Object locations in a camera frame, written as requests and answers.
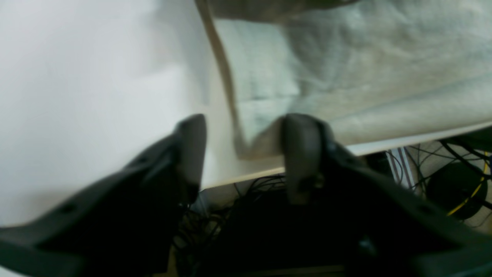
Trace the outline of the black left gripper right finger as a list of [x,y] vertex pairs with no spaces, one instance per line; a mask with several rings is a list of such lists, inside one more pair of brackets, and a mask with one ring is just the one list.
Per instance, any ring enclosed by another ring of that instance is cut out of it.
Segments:
[[490,235],[368,167],[326,122],[286,115],[282,151],[289,202],[333,208],[349,220],[347,275],[491,276]]

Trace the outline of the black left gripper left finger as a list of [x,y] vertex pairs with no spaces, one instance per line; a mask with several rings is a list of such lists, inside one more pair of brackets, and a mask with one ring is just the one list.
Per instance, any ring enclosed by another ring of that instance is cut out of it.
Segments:
[[31,277],[166,272],[179,222],[198,196],[206,142],[204,115],[192,115],[118,172],[25,225],[1,228],[1,266]]

